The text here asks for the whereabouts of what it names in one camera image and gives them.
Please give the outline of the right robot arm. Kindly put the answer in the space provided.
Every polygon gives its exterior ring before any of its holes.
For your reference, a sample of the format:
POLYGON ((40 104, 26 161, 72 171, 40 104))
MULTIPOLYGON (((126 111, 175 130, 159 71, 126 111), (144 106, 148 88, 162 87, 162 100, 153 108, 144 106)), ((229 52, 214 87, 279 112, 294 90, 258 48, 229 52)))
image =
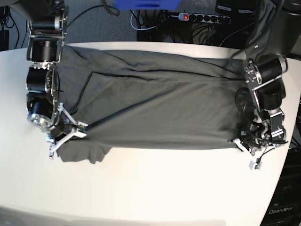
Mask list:
POLYGON ((26 59, 32 62, 26 78, 27 120, 47 135, 49 157, 73 137, 84 138, 87 124, 76 121, 59 101, 61 61, 68 22, 62 0, 6 0, 27 19, 29 43, 26 59))

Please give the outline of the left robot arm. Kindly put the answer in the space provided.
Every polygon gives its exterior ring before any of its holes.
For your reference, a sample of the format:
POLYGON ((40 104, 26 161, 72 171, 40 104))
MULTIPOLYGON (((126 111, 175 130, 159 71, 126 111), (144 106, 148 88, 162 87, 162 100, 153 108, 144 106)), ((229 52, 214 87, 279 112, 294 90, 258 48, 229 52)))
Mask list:
POLYGON ((236 102, 244 122, 243 130, 232 139, 249 158, 249 168, 258 170, 262 158, 286 144, 281 104, 286 97, 282 79, 288 71, 287 55, 301 31, 301 3, 298 0, 260 0, 251 36, 241 49, 246 58, 242 74, 249 92, 243 104, 236 102))

